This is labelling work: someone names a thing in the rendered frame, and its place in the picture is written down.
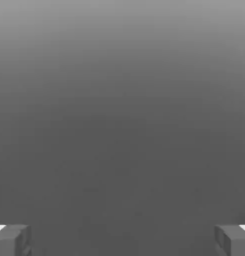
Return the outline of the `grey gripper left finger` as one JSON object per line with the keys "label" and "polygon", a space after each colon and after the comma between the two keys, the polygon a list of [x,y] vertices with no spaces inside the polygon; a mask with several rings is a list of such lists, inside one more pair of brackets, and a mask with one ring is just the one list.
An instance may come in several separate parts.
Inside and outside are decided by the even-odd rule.
{"label": "grey gripper left finger", "polygon": [[0,224],[0,256],[32,256],[31,226]]}

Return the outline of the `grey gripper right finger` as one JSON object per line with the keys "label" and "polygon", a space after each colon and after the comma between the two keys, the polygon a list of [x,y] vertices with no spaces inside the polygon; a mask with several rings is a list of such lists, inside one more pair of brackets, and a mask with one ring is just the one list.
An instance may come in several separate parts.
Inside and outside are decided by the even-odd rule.
{"label": "grey gripper right finger", "polygon": [[217,256],[245,256],[245,224],[214,226]]}

